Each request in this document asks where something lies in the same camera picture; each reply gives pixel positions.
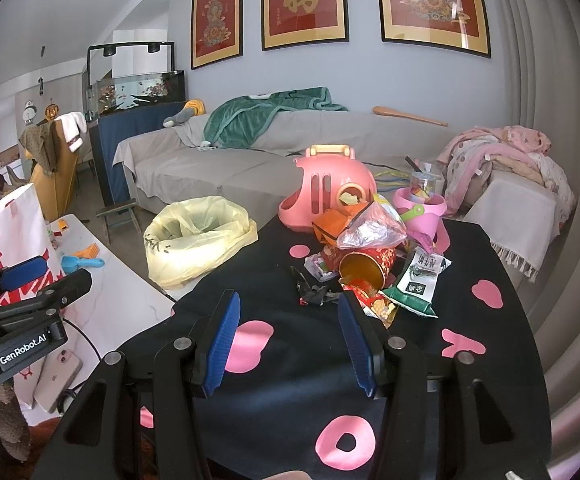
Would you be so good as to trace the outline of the red yellow snack wrapper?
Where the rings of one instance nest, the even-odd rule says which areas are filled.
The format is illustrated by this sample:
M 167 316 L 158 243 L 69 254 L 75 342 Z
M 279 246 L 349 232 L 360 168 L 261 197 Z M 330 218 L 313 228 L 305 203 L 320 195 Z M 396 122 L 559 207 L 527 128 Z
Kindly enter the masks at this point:
M 348 283 L 341 282 L 341 286 L 356 296 L 363 312 L 368 316 L 378 318 L 385 328 L 391 327 L 396 318 L 398 307 L 392 300 L 387 299 L 380 290 L 362 278 Z

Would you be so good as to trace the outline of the black wrapper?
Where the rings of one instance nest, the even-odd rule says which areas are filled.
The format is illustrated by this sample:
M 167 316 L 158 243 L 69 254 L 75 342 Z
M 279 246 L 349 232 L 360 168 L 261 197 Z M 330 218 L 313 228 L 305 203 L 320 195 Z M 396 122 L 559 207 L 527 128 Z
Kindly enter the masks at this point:
M 341 296 L 340 292 L 336 292 L 327 284 L 312 285 L 295 266 L 290 266 L 290 274 L 299 297 L 299 305 L 302 307 L 323 307 L 326 304 L 335 304 Z

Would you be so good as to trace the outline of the green white snack packet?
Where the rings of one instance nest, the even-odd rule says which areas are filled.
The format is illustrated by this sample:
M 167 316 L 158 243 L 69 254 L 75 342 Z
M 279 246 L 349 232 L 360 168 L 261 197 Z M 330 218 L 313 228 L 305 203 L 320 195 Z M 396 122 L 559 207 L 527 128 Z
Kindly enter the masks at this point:
M 404 269 L 390 287 L 380 295 L 397 307 L 422 316 L 438 318 L 432 301 L 440 275 L 452 265 L 450 259 L 417 247 L 409 252 Z

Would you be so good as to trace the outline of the clear silver snack bag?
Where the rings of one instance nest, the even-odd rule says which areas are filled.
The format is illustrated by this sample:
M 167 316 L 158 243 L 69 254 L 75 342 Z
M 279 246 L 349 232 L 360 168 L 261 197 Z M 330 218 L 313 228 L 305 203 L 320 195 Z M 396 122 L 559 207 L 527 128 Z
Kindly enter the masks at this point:
M 406 226 L 398 212 L 389 203 L 375 200 L 348 223 L 337 237 L 337 247 L 395 248 L 406 238 Z

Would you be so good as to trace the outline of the orange plastic bag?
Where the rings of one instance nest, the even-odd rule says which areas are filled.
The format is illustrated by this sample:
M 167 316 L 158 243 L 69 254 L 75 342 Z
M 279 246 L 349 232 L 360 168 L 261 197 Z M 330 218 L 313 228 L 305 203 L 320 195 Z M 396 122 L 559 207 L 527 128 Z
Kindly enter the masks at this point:
M 365 209 L 363 205 L 332 208 L 311 222 L 315 237 L 324 245 L 337 245 L 337 238 L 349 224 Z

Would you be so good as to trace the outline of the blue toy scoop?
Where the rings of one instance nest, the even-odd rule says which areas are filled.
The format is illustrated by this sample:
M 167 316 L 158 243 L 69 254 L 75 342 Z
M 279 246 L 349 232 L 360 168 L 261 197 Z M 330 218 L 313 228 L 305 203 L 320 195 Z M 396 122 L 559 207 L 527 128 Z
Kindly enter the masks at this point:
M 82 258 L 76 256 L 63 256 L 61 268 L 65 274 L 72 274 L 84 268 L 102 268 L 105 261 L 101 258 Z

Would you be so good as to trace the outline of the black cloth with pink shapes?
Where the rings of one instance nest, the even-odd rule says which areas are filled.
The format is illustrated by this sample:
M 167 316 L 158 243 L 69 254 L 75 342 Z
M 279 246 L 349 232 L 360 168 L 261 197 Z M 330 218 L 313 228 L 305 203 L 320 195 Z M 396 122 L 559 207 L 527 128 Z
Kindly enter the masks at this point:
M 156 352 L 186 335 L 232 289 L 238 333 L 223 382 L 195 411 L 212 474 L 264 479 L 298 470 L 315 479 L 369 479 L 392 462 L 396 479 L 547 477 L 550 423 L 540 358 L 520 300 L 485 233 L 446 223 L 450 267 L 433 318 L 399 311 L 390 334 L 430 370 L 424 420 L 383 438 L 391 403 L 358 385 L 335 304 L 301 304 L 291 247 L 311 236 L 269 221 L 175 304 L 168 320 L 122 352 L 149 372 Z

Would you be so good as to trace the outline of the yellow chair with clothes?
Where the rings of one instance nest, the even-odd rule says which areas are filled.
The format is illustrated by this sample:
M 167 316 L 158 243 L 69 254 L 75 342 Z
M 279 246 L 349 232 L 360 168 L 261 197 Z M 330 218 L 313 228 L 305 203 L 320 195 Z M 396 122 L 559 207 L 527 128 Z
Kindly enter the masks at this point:
M 34 162 L 29 181 L 48 222 L 62 217 L 72 200 L 78 152 L 86 132 L 84 114 L 70 112 L 52 122 L 27 126 L 20 135 L 25 156 Z

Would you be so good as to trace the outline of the pink toy bucket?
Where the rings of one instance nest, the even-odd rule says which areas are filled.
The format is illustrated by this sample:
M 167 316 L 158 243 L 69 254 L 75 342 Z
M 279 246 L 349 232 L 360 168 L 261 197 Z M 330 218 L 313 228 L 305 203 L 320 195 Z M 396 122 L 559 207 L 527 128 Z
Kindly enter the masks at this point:
M 393 205 L 408 232 L 422 235 L 430 240 L 431 246 L 438 254 L 444 254 L 450 247 L 450 236 L 443 221 L 447 205 L 444 197 L 434 194 L 427 202 L 413 202 L 409 188 L 400 188 L 394 192 Z

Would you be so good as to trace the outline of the grey covered sofa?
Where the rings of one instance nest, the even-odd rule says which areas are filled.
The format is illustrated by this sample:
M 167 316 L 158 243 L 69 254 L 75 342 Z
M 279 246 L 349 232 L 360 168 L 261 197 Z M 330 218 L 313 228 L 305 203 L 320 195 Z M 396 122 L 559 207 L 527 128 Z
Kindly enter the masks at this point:
M 201 147 L 206 116 L 139 134 L 117 145 L 131 198 L 157 214 L 188 198 L 223 196 L 258 223 L 276 217 L 280 203 L 302 183 L 295 159 L 313 144 L 347 144 L 370 169 L 432 162 L 455 136 L 447 127 L 368 113 L 281 112 L 251 148 Z

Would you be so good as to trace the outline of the grey orange plush toy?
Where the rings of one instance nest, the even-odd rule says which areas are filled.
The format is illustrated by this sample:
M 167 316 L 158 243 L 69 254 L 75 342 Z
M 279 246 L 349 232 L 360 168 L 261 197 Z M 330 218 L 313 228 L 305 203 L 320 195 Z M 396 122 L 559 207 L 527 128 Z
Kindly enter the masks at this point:
M 182 125 L 194 116 L 204 115 L 205 105 L 201 100 L 189 100 L 183 105 L 183 109 L 173 116 L 166 117 L 163 121 L 164 128 L 173 128 Z

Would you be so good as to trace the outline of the fish tank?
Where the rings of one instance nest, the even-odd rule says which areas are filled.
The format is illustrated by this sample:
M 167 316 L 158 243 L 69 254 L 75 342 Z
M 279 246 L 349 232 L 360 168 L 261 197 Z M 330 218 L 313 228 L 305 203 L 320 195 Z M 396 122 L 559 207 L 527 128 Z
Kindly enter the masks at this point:
M 92 78 L 92 55 L 101 53 L 104 58 L 114 58 L 120 49 L 145 50 L 147 55 L 167 50 L 167 70 L 113 77 L 111 73 L 102 79 Z M 90 122 L 101 116 L 112 115 L 124 110 L 166 103 L 186 101 L 186 77 L 183 70 L 176 70 L 174 41 L 142 40 L 94 44 L 87 50 L 84 82 L 84 116 Z

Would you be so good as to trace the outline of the wooden back scratcher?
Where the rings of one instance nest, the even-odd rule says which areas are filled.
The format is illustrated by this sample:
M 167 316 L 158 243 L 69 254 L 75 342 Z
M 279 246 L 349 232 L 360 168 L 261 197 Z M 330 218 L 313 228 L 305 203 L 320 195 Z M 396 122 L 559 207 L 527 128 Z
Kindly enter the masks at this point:
M 387 107 L 387 106 L 375 106 L 372 109 L 372 113 L 385 116 L 385 117 L 393 117 L 393 118 L 404 118 L 408 120 L 413 120 L 414 122 L 424 122 L 425 124 L 435 125 L 439 127 L 447 128 L 447 122 L 441 122 L 440 120 L 431 119 L 427 117 L 422 117 L 414 114 L 408 114 L 404 112 L 400 112 L 399 110 L 394 110 L 394 108 Z

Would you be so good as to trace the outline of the pink clothes pile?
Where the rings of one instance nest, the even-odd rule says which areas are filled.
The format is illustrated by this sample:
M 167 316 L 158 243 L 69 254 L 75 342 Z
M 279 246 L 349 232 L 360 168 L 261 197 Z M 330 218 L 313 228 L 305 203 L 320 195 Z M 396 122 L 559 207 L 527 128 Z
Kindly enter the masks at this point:
M 493 169 L 528 179 L 557 197 L 565 216 L 576 198 L 564 170 L 549 156 L 552 141 L 545 133 L 522 126 L 472 128 L 448 143 L 436 162 L 445 177 L 447 210 L 454 214 L 464 203 L 471 182 L 488 179 Z

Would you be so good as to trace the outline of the right red framed picture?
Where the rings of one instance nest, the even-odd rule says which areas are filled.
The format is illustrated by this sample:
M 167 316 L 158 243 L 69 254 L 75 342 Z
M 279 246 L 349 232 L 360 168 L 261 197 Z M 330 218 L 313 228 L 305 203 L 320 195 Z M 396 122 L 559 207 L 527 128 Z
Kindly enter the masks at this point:
M 379 0 L 379 6 L 384 42 L 491 56 L 484 0 Z

